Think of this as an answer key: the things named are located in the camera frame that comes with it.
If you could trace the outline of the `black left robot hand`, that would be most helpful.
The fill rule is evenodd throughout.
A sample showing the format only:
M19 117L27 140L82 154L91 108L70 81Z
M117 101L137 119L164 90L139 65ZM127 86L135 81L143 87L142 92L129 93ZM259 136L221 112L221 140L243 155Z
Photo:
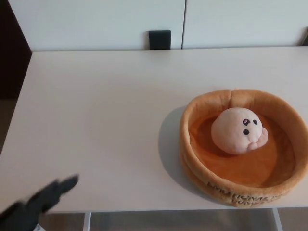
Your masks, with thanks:
M27 201L16 201L0 213L0 229L2 231L34 230L38 225L40 215L56 206L62 195L72 190L78 180L78 174L62 181L54 180Z

